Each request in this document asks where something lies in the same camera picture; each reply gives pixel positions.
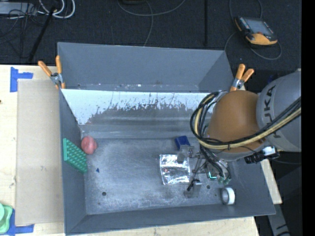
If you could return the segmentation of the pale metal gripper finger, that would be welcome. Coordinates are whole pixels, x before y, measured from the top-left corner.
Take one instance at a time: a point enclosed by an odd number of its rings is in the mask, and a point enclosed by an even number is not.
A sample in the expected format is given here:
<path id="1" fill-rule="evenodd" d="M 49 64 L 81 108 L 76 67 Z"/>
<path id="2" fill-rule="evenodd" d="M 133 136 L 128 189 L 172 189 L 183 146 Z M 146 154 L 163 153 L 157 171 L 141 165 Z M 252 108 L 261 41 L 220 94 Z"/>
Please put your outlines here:
<path id="1" fill-rule="evenodd" d="M 195 198 L 199 196 L 202 183 L 200 180 L 193 180 L 184 191 L 184 196 L 186 198 Z"/>
<path id="2" fill-rule="evenodd" d="M 177 162 L 183 163 L 186 159 L 194 156 L 194 146 L 181 145 L 177 153 Z"/>

